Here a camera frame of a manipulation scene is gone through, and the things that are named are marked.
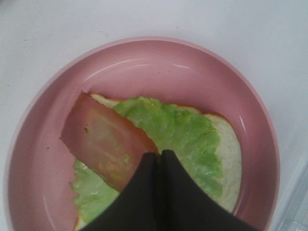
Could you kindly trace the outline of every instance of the pink bowl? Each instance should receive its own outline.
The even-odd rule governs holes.
[[[279,185],[273,126],[260,98],[230,64],[197,45],[172,38],[112,42],[77,58],[36,96],[9,155],[8,222],[14,231],[70,231],[77,211],[69,182],[74,157],[59,140],[81,91],[111,98],[134,95],[188,104],[224,115],[241,144],[243,174],[234,214],[265,230]]]

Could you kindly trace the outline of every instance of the black object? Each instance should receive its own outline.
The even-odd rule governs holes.
[[[217,205],[176,155],[145,153],[123,192],[82,231],[257,231]]]

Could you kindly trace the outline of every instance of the pink ham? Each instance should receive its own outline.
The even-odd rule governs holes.
[[[105,182],[122,191],[154,142],[128,119],[81,93],[68,115],[61,140]]]

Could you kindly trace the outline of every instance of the white countertop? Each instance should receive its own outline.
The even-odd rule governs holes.
[[[0,0],[0,230],[6,158],[14,131],[63,66],[110,41],[167,36],[231,63],[257,90],[274,123],[281,182],[276,230],[308,162],[308,1]]]

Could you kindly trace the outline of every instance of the green lettuce leaf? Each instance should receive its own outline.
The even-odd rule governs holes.
[[[221,162],[214,154],[219,136],[209,119],[201,113],[146,97],[131,98],[113,109],[143,128],[159,152],[173,150],[197,185],[212,199],[219,200],[222,185],[218,179],[223,173]],[[74,170],[76,180],[72,187],[79,194],[74,203],[88,223],[113,202],[118,192],[81,162],[75,162]]]

